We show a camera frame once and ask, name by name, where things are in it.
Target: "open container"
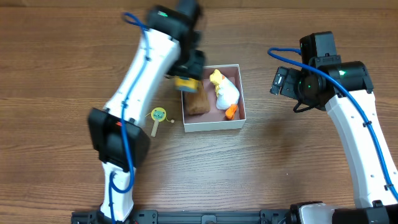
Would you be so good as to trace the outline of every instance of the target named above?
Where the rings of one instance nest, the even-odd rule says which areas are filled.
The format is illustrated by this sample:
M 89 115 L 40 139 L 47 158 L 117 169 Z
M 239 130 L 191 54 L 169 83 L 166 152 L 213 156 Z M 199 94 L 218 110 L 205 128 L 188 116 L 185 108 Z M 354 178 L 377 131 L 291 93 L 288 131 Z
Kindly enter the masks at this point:
M 210 75 L 218 69 L 226 78 L 228 78 L 240 92 L 238 108 L 232 121 L 225 117 L 225 110 L 219 110 L 216 107 L 217 96 L 215 86 L 210 82 Z M 205 66 L 203 71 L 203 86 L 207 92 L 210 103 L 210 111 L 201 115 L 188 115 L 184 107 L 184 96 L 182 97 L 182 117 L 185 132 L 211 131 L 222 129 L 242 128 L 246 122 L 246 112 L 244 108 L 243 88 L 241 81 L 241 72 L 239 65 L 213 65 Z

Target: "tabletop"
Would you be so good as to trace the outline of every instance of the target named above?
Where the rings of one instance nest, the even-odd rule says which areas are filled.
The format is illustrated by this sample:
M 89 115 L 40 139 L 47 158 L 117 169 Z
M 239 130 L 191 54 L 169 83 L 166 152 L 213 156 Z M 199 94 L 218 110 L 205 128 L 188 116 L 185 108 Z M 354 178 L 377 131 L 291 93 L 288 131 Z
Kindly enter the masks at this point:
M 87 116 L 113 95 L 137 49 L 139 29 L 108 8 L 0 7 L 0 222 L 69 223 L 103 201 L 104 174 Z M 144 18 L 146 10 L 131 12 Z M 239 64 L 243 129 L 184 133 L 180 92 L 163 80 L 150 108 L 160 123 L 137 170 L 137 208 L 160 211 L 288 208 L 310 200 L 353 206 L 344 150 L 324 111 L 294 114 L 269 93 L 286 63 L 269 47 L 299 47 L 332 31 L 344 62 L 359 60 L 398 164 L 398 11 L 386 9 L 205 9 L 200 50 L 207 65 Z M 295 60 L 298 55 L 282 54 Z M 150 133 L 153 121 L 144 128 Z

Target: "chicken toy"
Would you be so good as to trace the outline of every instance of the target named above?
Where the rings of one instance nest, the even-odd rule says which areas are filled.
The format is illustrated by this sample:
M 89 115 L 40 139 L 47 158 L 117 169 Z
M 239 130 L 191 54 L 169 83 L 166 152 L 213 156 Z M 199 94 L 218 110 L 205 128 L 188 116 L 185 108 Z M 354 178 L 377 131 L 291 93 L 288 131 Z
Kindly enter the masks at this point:
M 218 69 L 210 75 L 210 82 L 216 87 L 217 109 L 226 110 L 226 118 L 233 120 L 238 108 L 239 90 Z

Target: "brown plush toy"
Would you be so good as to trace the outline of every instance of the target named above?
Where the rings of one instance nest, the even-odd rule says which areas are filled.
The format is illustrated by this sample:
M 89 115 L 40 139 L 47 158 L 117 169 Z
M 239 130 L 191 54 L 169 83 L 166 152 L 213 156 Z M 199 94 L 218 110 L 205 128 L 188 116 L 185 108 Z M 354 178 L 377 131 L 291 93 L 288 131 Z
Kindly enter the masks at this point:
M 196 93 L 184 92 L 184 98 L 188 115 L 204 114 L 210 111 L 209 99 L 203 87 L 203 82 L 198 85 Z

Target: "green light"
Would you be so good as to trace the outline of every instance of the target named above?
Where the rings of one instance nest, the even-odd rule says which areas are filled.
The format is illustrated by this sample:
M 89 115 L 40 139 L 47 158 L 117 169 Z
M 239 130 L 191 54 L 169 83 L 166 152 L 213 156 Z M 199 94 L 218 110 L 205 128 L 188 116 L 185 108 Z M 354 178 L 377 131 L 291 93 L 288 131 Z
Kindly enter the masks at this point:
M 167 15 L 166 13 L 164 13 L 164 12 L 158 12 L 158 15 L 161 15 L 161 16 L 164 16 L 164 17 L 168 17 L 169 15 Z

